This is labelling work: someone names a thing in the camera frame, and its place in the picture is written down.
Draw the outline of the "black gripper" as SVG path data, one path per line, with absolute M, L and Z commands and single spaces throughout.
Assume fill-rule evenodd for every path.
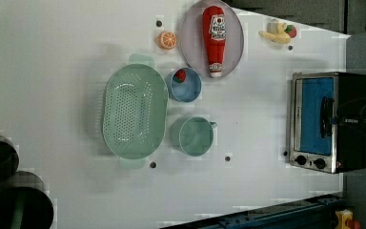
M 356 128 L 366 131 L 366 112 L 337 112 L 337 123 L 340 127 Z

